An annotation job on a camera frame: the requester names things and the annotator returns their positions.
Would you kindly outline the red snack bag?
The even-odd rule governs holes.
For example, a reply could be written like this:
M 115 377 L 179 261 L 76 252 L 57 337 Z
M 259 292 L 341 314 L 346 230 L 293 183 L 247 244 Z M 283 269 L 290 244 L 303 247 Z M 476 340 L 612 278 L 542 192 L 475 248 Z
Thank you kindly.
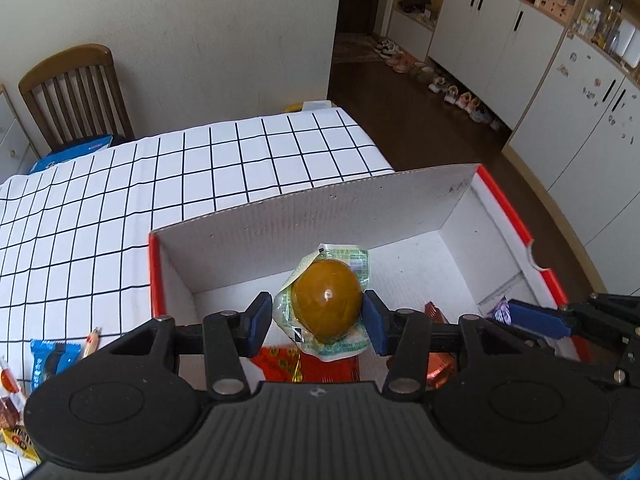
M 359 382 L 359 361 L 356 356 L 332 362 L 323 362 L 301 352 L 297 347 L 262 347 L 250 358 L 265 376 L 267 382 L 306 382 L 307 384 L 334 384 Z

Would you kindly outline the brown foil snack bag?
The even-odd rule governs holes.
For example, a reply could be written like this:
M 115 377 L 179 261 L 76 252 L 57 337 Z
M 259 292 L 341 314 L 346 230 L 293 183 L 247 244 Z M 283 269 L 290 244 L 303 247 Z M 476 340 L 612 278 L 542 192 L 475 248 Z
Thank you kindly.
M 431 301 L 424 306 L 424 312 L 435 324 L 448 324 L 446 316 Z M 451 354 L 442 352 L 432 352 L 430 354 L 427 367 L 427 385 L 430 388 L 440 388 L 456 373 L 456 359 Z

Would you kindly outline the blue cookie packet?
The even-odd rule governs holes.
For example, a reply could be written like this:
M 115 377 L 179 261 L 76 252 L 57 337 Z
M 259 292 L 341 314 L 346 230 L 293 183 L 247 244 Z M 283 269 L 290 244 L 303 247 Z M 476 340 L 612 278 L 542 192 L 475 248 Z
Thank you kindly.
M 39 388 L 49 378 L 64 372 L 79 359 L 82 347 L 74 342 L 33 339 L 32 391 Z

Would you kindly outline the white chocolate cake packet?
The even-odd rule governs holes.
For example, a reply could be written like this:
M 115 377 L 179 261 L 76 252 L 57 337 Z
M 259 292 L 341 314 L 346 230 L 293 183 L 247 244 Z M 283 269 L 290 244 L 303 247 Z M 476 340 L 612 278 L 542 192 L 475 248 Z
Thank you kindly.
M 23 423 L 26 396 L 9 367 L 0 359 L 0 426 L 11 429 Z

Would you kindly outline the yellow snack packet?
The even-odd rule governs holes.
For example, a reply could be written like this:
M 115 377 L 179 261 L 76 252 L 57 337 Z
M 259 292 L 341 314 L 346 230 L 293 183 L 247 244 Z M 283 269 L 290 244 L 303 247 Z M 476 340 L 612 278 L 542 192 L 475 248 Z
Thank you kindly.
M 40 457 L 24 426 L 1 429 L 1 445 L 17 456 L 39 464 Z

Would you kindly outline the purple candy packet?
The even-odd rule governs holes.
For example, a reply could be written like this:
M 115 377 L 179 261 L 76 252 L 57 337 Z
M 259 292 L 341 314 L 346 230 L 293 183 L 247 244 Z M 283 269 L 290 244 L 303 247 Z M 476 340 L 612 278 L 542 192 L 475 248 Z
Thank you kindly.
M 509 306 L 509 301 L 506 300 L 506 297 L 502 297 L 498 304 L 493 307 L 487 315 L 488 318 L 495 320 L 499 323 L 512 325 L 511 311 Z

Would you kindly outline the red cardboard box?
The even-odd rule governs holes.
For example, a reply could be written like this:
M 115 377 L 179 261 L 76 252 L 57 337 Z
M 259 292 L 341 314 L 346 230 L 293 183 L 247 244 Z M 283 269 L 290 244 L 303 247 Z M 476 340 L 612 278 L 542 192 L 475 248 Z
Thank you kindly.
M 556 309 L 554 273 L 536 265 L 532 234 L 488 171 L 451 165 L 383 174 L 266 198 L 164 226 L 149 236 L 151 309 L 179 325 L 272 298 L 270 349 L 309 354 L 325 370 L 356 365 L 382 382 L 386 359 L 352 326 L 322 347 L 290 307 L 299 275 L 321 260 L 348 266 L 386 307 L 434 304 L 448 322 L 501 299 Z

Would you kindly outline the checkered tablecloth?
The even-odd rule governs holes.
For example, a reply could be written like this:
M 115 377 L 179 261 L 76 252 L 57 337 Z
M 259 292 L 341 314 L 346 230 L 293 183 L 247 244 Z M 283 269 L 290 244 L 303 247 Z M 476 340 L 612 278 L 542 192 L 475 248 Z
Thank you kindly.
M 1 355 L 28 390 L 35 339 L 110 342 L 152 314 L 151 231 L 388 174 L 344 110 L 254 117 L 104 148 L 1 183 Z

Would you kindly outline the yellow bag on floor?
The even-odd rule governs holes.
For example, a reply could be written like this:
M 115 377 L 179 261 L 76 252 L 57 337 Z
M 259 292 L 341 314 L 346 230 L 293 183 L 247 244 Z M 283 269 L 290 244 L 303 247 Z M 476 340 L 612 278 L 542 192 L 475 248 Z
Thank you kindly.
M 294 103 L 288 107 L 285 107 L 284 112 L 286 114 L 298 112 L 315 112 L 316 110 L 328 110 L 332 107 L 334 107 L 334 104 L 330 100 L 314 100 Z

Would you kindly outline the row of shoes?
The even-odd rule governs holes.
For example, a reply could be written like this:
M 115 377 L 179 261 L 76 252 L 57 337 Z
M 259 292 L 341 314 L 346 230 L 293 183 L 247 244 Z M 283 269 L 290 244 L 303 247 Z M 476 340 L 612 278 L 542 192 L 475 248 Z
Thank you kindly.
M 420 84 L 425 84 L 428 91 L 442 96 L 446 104 L 460 108 L 462 112 L 468 114 L 472 122 L 488 125 L 495 131 L 501 130 L 502 122 L 491 113 L 480 98 L 451 76 L 419 61 L 388 38 L 378 40 L 374 50 L 396 73 L 408 74 Z

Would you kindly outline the wooden chair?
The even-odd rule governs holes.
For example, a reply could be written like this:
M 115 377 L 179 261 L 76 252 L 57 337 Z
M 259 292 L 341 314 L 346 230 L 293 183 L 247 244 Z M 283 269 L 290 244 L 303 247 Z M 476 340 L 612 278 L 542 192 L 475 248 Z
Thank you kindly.
M 18 91 L 52 152 L 98 136 L 133 141 L 112 51 L 82 44 L 46 58 L 18 83 Z

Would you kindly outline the wooden white sideboard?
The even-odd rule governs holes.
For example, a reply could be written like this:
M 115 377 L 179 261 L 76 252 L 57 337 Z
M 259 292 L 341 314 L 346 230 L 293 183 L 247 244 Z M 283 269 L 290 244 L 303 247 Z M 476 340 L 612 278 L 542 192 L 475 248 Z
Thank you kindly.
M 0 89 L 0 182 L 29 174 L 39 155 L 15 113 L 6 88 Z

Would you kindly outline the white wall cabinets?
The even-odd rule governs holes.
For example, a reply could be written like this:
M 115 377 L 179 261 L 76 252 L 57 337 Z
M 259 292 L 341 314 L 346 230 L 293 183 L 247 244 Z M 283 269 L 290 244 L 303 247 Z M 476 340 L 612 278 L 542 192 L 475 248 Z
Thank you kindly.
M 524 0 L 432 1 L 438 19 L 425 55 L 509 127 L 504 156 L 592 287 L 638 292 L 638 86 Z

